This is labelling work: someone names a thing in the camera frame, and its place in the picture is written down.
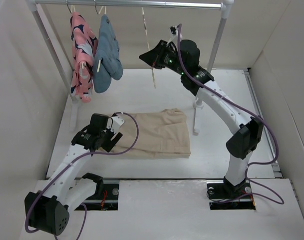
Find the beige trousers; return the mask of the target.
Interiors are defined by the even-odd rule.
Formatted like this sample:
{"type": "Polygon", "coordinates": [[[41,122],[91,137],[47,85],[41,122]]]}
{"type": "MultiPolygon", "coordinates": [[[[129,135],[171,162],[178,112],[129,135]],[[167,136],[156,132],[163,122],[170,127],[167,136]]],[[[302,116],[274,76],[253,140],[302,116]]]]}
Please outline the beige trousers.
{"type": "Polygon", "coordinates": [[[135,159],[188,158],[190,138],[187,116],[179,109],[165,109],[161,112],[133,113],[121,116],[125,123],[120,128],[122,138],[111,150],[125,153],[135,159]]]}

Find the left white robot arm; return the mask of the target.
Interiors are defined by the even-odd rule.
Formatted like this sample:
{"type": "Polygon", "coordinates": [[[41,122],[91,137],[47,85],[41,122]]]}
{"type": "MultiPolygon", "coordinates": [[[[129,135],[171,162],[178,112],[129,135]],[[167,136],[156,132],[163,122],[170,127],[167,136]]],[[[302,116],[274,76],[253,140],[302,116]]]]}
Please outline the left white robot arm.
{"type": "Polygon", "coordinates": [[[88,198],[102,196],[103,178],[87,172],[73,186],[83,166],[94,156],[113,156],[112,149],[122,138],[124,125],[120,112],[112,116],[94,113],[90,123],[80,130],[59,167],[47,180],[42,190],[29,192],[24,199],[25,231],[29,234],[43,231],[58,237],[65,230],[70,214],[88,198]]]}

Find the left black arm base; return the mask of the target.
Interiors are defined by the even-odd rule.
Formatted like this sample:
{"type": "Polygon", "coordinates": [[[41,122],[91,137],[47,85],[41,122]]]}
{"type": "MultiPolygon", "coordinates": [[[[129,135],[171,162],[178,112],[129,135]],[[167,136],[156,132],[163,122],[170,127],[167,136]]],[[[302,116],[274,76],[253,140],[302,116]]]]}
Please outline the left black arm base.
{"type": "Polygon", "coordinates": [[[118,210],[119,184],[105,184],[101,193],[96,192],[83,203],[88,211],[116,211],[118,210]]]}

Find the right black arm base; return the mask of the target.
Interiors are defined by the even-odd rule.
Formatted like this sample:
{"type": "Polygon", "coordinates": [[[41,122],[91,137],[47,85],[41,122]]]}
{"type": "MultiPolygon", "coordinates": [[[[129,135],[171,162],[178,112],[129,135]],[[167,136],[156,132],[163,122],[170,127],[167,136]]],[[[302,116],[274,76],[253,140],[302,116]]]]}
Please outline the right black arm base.
{"type": "Polygon", "coordinates": [[[235,198],[250,192],[251,188],[248,182],[236,191],[229,191],[222,182],[211,182],[207,184],[206,195],[209,199],[210,210],[255,210],[255,203],[251,195],[235,200],[235,198]]]}

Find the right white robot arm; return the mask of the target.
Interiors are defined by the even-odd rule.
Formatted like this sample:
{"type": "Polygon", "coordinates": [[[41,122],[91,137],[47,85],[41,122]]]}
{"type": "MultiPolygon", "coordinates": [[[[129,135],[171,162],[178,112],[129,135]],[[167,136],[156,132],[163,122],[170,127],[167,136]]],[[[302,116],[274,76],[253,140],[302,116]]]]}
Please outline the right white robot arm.
{"type": "Polygon", "coordinates": [[[250,157],[261,140],[263,124],[259,119],[225,102],[224,92],[214,77],[199,65],[200,50],[195,42],[182,40],[180,48],[164,40],[139,59],[155,69],[168,68],[181,77],[181,83],[194,96],[206,103],[227,125],[232,137],[226,142],[230,153],[227,173],[223,178],[226,198],[239,196],[245,187],[245,171],[250,157]]]}

